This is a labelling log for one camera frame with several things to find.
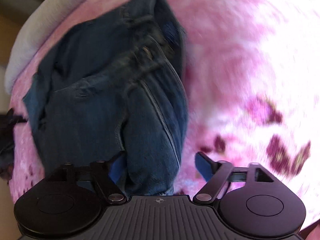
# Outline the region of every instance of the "ribbed gray panel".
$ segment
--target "ribbed gray panel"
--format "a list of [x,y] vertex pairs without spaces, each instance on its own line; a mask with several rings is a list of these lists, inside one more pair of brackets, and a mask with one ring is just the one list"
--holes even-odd
[[[187,196],[134,196],[109,207],[101,220],[69,240],[245,240],[229,230],[210,207],[197,206]],[[287,240],[301,240],[290,236]]]

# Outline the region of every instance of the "blue denim jeans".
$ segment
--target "blue denim jeans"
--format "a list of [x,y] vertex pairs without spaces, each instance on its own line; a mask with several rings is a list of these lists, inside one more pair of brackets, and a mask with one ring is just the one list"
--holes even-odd
[[131,0],[78,24],[49,51],[24,98],[46,174],[127,152],[128,195],[170,195],[187,100],[184,34],[165,0]]

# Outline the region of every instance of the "metal screw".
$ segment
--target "metal screw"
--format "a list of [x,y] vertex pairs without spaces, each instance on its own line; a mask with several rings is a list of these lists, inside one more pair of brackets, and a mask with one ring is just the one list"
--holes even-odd
[[118,193],[113,193],[108,196],[108,199],[113,201],[113,202],[118,202],[124,199],[124,196]]
[[212,199],[212,197],[209,194],[201,193],[196,195],[196,199],[199,201],[209,201]]

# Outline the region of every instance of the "fluffy pink blanket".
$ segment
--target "fluffy pink blanket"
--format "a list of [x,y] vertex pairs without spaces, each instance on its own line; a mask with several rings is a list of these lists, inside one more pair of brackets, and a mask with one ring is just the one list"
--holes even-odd
[[[15,82],[11,107],[27,117],[31,77],[70,27],[126,1],[86,0],[69,14]],[[190,121],[175,190],[192,197],[204,185],[201,150],[261,163],[304,202],[303,228],[320,219],[320,0],[168,1],[188,35]],[[14,201],[44,176],[29,125],[16,126],[15,143]]]

